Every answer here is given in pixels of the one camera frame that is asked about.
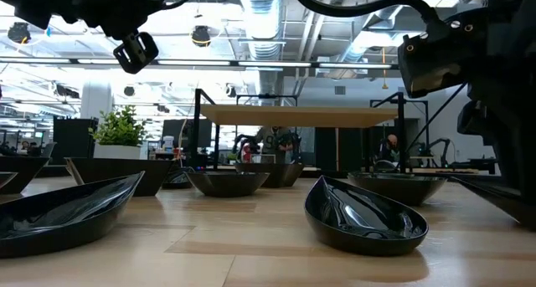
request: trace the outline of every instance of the fluorescent light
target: fluorescent light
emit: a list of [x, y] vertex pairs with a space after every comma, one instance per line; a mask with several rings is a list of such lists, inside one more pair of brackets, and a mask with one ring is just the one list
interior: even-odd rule
[[391, 69], [392, 64], [335, 64], [335, 63], [320, 63], [320, 68], [325, 69]]
[[69, 64], [68, 59], [56, 58], [0, 58], [0, 63], [20, 63], [20, 64]]
[[311, 67], [310, 62], [278, 62], [278, 61], [239, 61], [239, 66], [267, 66], [267, 67]]
[[81, 64], [119, 64], [116, 59], [78, 59]]
[[161, 65], [185, 65], [185, 66], [229, 66], [229, 61], [213, 60], [158, 60]]

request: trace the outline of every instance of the ceiling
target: ceiling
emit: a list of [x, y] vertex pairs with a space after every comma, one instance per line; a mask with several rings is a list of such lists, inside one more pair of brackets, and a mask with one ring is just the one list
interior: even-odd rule
[[[258, 44], [260, 40], [252, 39], [248, 31], [252, 28], [251, 25], [255, 24], [259, 26], [253, 28], [262, 28], [263, 23], [248, 21], [248, 14], [240, 0], [227, 0], [226, 3], [222, 3], [221, 0], [215, 0], [214, 3], [207, 1], [214, 0], [191, 0], [180, 8], [153, 14], [147, 23], [140, 27], [140, 31], [149, 32], [154, 37], [160, 51], [159, 59], [252, 59], [248, 44], [252, 41]], [[330, 3], [353, 6], [370, 1], [373, 0], [330, 0]], [[482, 0], [425, 1], [437, 7], [440, 16], [445, 18], [456, 13], [461, 5], [472, 3], [477, 6]], [[307, 53], [302, 54], [300, 58], [300, 46], [304, 30], [307, 29], [308, 11], [297, 0], [283, 0], [280, 12], [281, 33], [279, 38], [271, 40], [281, 46], [281, 54], [277, 58], [288, 61], [307, 58]], [[403, 8], [396, 15], [394, 27], [388, 31], [365, 29], [360, 33], [361, 28], [357, 27], [358, 20], [359, 18], [324, 18], [322, 26], [319, 26], [321, 28], [318, 35], [314, 37], [315, 27], [322, 21], [319, 16], [315, 16], [305, 42], [306, 48], [311, 48], [310, 59], [337, 60], [337, 56], [342, 54], [359, 35], [359, 41], [354, 42], [354, 45], [365, 48], [363, 58], [359, 62], [393, 64], [397, 62], [396, 47], [401, 44], [402, 36], [407, 33], [416, 35], [424, 30], [419, 15], [410, 8]], [[100, 28], [88, 28], [83, 22], [67, 24], [60, 17], [53, 17], [50, 21], [49, 34], [47, 30], [30, 25], [28, 30], [31, 33], [31, 41], [28, 44], [17, 44], [7, 35], [15, 22], [22, 20], [13, 16], [11, 6], [0, 3], [0, 57], [109, 59], [113, 58], [112, 50], [120, 44], [107, 38]], [[208, 47], [200, 48], [192, 42], [191, 33], [195, 26], [209, 27], [212, 41]], [[285, 75], [285, 78], [281, 79], [283, 86], [277, 92], [289, 95], [295, 89], [296, 72], [285, 69], [281, 74]], [[332, 83], [331, 79], [321, 78], [326, 74], [310, 72], [307, 82], [304, 83], [300, 101], [310, 100], [320, 105], [336, 104], [330, 100], [322, 103], [322, 98], [325, 97], [323, 94], [326, 92], [326, 89], [322, 88], [322, 81], [326, 81], [325, 84]], [[342, 72], [340, 78], [347, 77], [346, 74]], [[384, 76], [388, 78], [398, 76], [396, 71], [383, 70], [350, 74], [354, 82], [347, 81], [344, 84], [363, 85]], [[76, 116], [80, 111], [80, 100], [67, 98], [70, 102], [67, 105], [45, 104], [43, 101], [66, 100], [64, 96], [57, 94], [57, 85], [82, 95], [84, 82], [96, 76], [108, 79], [112, 83], [116, 104], [139, 104], [141, 115], [162, 118], [191, 115], [193, 112], [190, 106], [195, 88], [204, 89], [218, 104], [234, 104], [235, 99], [225, 94], [227, 85], [233, 85], [239, 94], [257, 94], [262, 82], [256, 70], [144, 69], [139, 74], [131, 75], [118, 68], [102, 66], [69, 67], [58, 64], [0, 63], [0, 84], [3, 91], [0, 119], [27, 115], [37, 118], [47, 118], [51, 115]], [[299, 73], [298, 79], [303, 79], [303, 72]], [[381, 83], [379, 86], [374, 85], [368, 90], [367, 87], [362, 87], [349, 91], [345, 100], [351, 100], [353, 97], [377, 96], [378, 92], [370, 89], [381, 88]], [[126, 86], [135, 87], [136, 95], [125, 96], [123, 90]], [[14, 100], [42, 102], [10, 103]], [[169, 113], [159, 112], [154, 106], [142, 106], [142, 103], [154, 102], [163, 105], [173, 102], [181, 106], [170, 105]], [[13, 121], [7, 123], [6, 120], [3, 122], [0, 120], [0, 129], [15, 126]]]

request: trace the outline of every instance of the wooden shelf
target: wooden shelf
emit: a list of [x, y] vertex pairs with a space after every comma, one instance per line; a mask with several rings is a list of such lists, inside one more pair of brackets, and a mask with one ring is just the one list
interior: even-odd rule
[[378, 108], [201, 105], [201, 114], [219, 125], [366, 128], [397, 116]]

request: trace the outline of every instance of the computer monitor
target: computer monitor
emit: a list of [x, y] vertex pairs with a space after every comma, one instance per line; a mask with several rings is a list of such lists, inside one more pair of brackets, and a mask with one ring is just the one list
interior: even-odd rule
[[[173, 136], [173, 144], [178, 144], [178, 136], [183, 128], [184, 120], [165, 120], [162, 128], [162, 138], [164, 136]], [[193, 133], [193, 120], [187, 120], [183, 129], [183, 144], [182, 147], [188, 147], [189, 140]], [[199, 120], [199, 138], [198, 147], [210, 147], [210, 139], [212, 136], [212, 122], [210, 120]]]

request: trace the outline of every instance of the wooden table surface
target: wooden table surface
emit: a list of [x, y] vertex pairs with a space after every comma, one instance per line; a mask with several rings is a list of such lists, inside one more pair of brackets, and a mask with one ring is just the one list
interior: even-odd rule
[[[536, 235], [459, 185], [418, 208], [430, 232], [414, 253], [375, 258], [315, 239], [303, 212], [313, 182], [231, 199], [194, 189], [133, 198], [102, 240], [0, 260], [0, 286], [536, 285]], [[74, 184], [36, 179], [24, 194]]]

